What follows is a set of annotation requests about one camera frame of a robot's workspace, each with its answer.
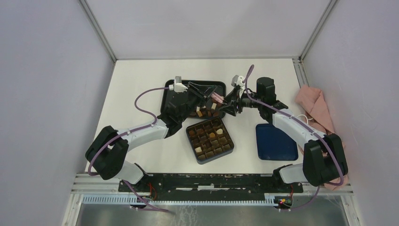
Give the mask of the pink tongs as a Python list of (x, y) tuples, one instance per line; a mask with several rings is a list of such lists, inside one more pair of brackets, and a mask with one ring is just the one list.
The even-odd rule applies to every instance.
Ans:
[(224, 97), (223, 96), (220, 96), (219, 94), (217, 94), (217, 93), (212, 93), (211, 94), (211, 97), (212, 97), (212, 99), (213, 100), (215, 100), (217, 103), (223, 103), (223, 101), (224, 101)]

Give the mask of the blue box lid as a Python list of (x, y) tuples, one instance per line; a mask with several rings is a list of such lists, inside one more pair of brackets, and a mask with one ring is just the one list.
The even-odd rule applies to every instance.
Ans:
[(258, 124), (255, 127), (257, 154), (265, 161), (296, 161), (296, 142), (282, 130), (271, 124)]

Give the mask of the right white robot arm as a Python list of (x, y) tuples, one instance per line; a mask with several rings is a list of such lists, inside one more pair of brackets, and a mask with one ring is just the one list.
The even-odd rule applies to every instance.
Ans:
[(274, 80), (261, 77), (256, 91), (250, 91), (243, 76), (234, 76), (233, 90), (224, 97), (221, 111), (236, 116), (244, 108), (259, 111), (262, 119), (286, 134), (303, 150), (303, 162), (279, 168), (272, 178), (277, 192), (286, 191), (291, 183), (307, 182), (312, 186), (342, 186), (347, 183), (348, 166), (343, 144), (337, 134), (318, 131), (300, 120), (289, 108), (277, 100)]

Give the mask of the blue chocolate box with insert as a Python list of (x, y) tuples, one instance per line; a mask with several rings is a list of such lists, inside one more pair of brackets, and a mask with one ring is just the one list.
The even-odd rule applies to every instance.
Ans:
[(233, 152), (235, 144), (222, 118), (214, 117), (186, 128), (198, 164), (205, 164)]

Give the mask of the black chocolate tray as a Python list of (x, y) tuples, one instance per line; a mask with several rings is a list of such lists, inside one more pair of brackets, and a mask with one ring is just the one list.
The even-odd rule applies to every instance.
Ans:
[[(185, 86), (187, 86), (189, 82), (195, 83), (197, 85), (216, 86), (214, 91), (215, 94), (218, 94), (221, 97), (226, 95), (226, 85), (222, 81), (182, 80), (182, 84)], [(162, 112), (168, 103), (176, 97), (181, 98), (183, 101), (187, 101), (187, 96), (185, 96), (184, 93), (176, 93), (171, 90), (165, 90), (163, 93), (160, 111)], [(210, 98), (203, 106), (198, 108), (200, 114), (198, 114), (197, 108), (195, 108), (194, 111), (190, 113), (189, 118), (209, 119), (217, 116), (222, 118), (225, 116), (225, 113), (219, 112), (220, 106), (220, 103), (216, 102), (213, 98)]]

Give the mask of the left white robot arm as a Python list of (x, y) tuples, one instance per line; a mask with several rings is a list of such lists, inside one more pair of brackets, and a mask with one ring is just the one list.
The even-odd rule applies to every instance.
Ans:
[(106, 126), (100, 131), (85, 154), (90, 176), (99, 175), (103, 180), (117, 178), (129, 182), (137, 192), (144, 191), (148, 186), (144, 170), (136, 163), (128, 162), (127, 153), (151, 141), (174, 135), (197, 107), (206, 105), (217, 86), (189, 82), (187, 85), (175, 83), (166, 89), (174, 93), (173, 97), (159, 116), (152, 114), (152, 121), (130, 129)]

